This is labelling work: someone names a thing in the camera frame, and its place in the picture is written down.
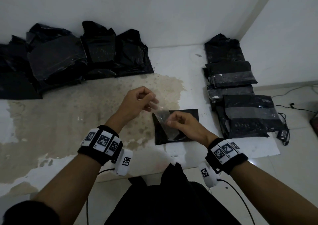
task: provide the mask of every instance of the black sleeve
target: black sleeve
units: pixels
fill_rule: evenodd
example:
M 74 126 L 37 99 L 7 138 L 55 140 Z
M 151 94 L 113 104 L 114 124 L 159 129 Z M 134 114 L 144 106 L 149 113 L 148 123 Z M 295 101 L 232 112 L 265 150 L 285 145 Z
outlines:
M 38 201 L 24 201 L 10 207 L 3 216 L 2 225 L 32 224 L 59 225 L 57 213 Z

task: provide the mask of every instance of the package pile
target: package pile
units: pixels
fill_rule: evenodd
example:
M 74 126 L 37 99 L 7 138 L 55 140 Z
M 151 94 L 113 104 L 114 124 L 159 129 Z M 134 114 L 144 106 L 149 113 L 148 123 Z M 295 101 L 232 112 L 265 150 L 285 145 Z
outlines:
M 205 43 L 204 70 L 212 110 L 224 138 L 268 137 L 284 128 L 270 96 L 255 95 L 257 83 L 239 41 L 218 34 Z
M 41 99 L 48 90 L 84 80 L 153 73 L 139 31 L 118 36 L 92 21 L 78 38 L 69 30 L 35 24 L 26 40 L 0 44 L 0 99 Z

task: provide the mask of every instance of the forearm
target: forearm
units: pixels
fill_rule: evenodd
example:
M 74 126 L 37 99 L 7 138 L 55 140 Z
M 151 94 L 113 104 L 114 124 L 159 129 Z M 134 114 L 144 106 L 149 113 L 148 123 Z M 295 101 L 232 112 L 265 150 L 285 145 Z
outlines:
M 95 182 L 101 165 L 78 154 L 33 200 L 45 203 L 59 215 L 61 224 L 73 224 Z
M 248 161 L 230 175 L 269 224 L 318 224 L 318 208 Z

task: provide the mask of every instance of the table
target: table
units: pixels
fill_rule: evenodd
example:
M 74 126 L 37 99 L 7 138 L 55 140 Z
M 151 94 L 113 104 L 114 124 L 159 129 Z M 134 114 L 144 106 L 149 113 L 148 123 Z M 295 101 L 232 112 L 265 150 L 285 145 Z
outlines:
M 149 49 L 155 74 L 87 81 L 52 90 L 43 100 L 0 100 L 0 196 L 42 189 L 73 157 L 91 128 L 106 122 L 128 90 L 146 86 L 170 110 L 198 109 L 202 125 L 221 135 L 211 112 L 202 67 L 203 45 Z M 155 146 L 150 113 L 130 122 L 120 138 L 133 150 L 129 173 L 119 177 L 104 172 L 96 182 L 160 173 L 169 163 L 183 169 L 205 160 L 206 148 L 196 142 Z M 279 154 L 276 140 L 233 139 L 250 158 Z M 106 163 L 101 170 L 111 167 Z

